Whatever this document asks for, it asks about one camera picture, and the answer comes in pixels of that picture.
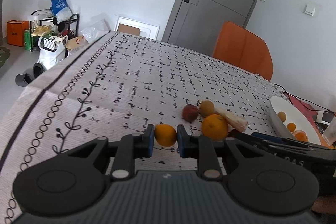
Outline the person's right hand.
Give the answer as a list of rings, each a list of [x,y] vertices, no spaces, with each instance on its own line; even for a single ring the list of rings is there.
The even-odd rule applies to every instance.
[[[312,211],[321,214],[336,215],[336,196],[318,197],[312,207]]]

